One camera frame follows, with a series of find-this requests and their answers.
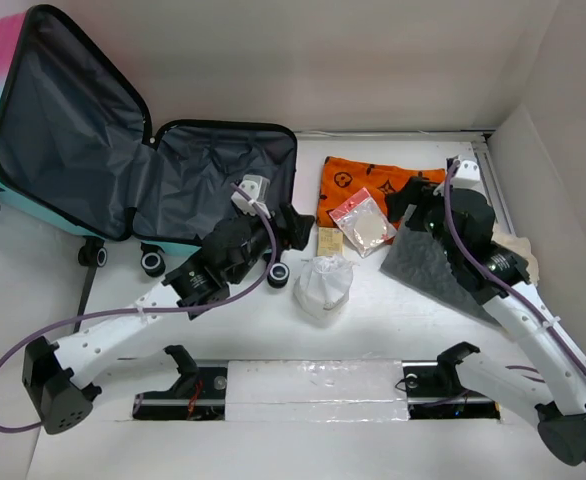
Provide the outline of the orange patterned towel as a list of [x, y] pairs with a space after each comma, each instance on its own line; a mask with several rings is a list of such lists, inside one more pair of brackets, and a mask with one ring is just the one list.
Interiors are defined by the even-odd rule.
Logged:
[[362, 188], [366, 188], [384, 214], [387, 213], [385, 197], [400, 191], [411, 177], [420, 176], [430, 181], [444, 181], [443, 169], [410, 170], [396, 166], [362, 163], [329, 156], [325, 159], [319, 200], [317, 225], [335, 228], [330, 212], [342, 205]]

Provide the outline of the small yellow box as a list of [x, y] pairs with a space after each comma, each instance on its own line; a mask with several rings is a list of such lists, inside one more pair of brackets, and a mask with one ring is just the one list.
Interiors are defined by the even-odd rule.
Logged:
[[337, 228], [318, 228], [317, 256], [342, 255], [344, 245], [343, 232]]

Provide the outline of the pink and teal suitcase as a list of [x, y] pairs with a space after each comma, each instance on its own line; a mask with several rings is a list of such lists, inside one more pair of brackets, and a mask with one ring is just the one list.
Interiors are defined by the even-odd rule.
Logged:
[[65, 12], [0, 18], [0, 200], [79, 237], [195, 253], [236, 211], [231, 186], [269, 180], [290, 202], [298, 141], [270, 123], [154, 127], [135, 87]]

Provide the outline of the grey and cream fleece garment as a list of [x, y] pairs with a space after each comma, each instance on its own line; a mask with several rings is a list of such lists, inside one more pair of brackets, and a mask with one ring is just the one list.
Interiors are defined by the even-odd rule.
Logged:
[[[485, 278], [462, 253], [449, 260], [442, 247], [428, 234], [412, 230], [411, 205], [402, 219], [390, 253], [382, 263], [382, 272], [469, 317], [495, 324], [497, 320], [483, 308], [489, 300], [504, 298], [507, 292]], [[503, 283], [529, 284], [531, 275], [523, 255], [498, 243], [492, 236], [493, 250], [483, 260], [484, 269]]]

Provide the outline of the makeup puff plastic packet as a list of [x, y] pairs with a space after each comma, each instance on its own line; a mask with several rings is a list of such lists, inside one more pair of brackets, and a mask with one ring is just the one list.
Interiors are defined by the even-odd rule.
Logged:
[[397, 234], [366, 188], [358, 190], [329, 216], [362, 258], [392, 241]]

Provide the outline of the white plastic bag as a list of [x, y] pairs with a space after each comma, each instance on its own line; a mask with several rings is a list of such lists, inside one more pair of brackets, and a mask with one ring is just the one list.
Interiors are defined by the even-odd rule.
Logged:
[[353, 280], [353, 263], [342, 255], [316, 256], [304, 263], [293, 295], [313, 324], [328, 327], [348, 302]]

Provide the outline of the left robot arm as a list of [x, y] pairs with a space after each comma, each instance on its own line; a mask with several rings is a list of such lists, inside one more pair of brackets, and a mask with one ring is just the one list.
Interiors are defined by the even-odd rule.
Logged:
[[284, 203], [270, 215], [257, 204], [245, 214], [220, 221], [201, 248], [165, 274], [132, 306], [96, 314], [96, 324], [54, 342], [43, 335], [27, 341], [22, 382], [44, 430], [63, 433], [83, 421], [106, 386], [108, 368], [127, 357], [143, 357], [143, 346], [170, 314], [189, 319], [234, 300], [230, 288], [243, 281], [260, 259], [261, 280], [284, 284], [283, 251], [306, 248], [314, 217]]

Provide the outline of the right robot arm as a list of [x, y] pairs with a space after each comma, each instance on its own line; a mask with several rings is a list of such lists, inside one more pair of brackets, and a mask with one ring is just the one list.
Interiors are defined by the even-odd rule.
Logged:
[[536, 429], [558, 460], [586, 463], [586, 355], [544, 308], [526, 260], [494, 240], [495, 213], [486, 198], [455, 178], [415, 176], [385, 204], [391, 222], [433, 241], [457, 285], [508, 332], [542, 379], [527, 380], [460, 342], [437, 356], [438, 387], [496, 401]]

